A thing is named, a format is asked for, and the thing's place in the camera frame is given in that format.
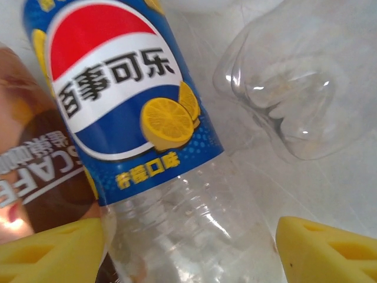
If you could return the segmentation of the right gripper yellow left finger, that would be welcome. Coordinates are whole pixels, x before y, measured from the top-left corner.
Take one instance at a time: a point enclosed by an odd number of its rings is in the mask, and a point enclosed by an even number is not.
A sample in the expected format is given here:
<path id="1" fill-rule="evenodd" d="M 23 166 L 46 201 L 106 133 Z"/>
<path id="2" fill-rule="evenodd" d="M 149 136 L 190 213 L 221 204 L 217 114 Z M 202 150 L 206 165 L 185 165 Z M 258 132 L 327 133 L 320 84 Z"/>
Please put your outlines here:
<path id="1" fill-rule="evenodd" d="M 1 282 L 95 282 L 103 261 L 98 218 L 82 219 L 1 245 Z"/>

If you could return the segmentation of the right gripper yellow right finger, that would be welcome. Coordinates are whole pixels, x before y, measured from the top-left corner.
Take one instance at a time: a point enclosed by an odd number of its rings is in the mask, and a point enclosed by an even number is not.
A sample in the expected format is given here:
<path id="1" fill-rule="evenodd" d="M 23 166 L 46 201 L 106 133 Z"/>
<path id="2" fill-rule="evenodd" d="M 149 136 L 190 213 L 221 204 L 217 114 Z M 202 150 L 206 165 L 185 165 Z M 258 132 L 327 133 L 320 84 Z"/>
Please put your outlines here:
<path id="1" fill-rule="evenodd" d="M 376 282 L 376 239 L 281 217 L 276 246 L 288 282 Z"/>

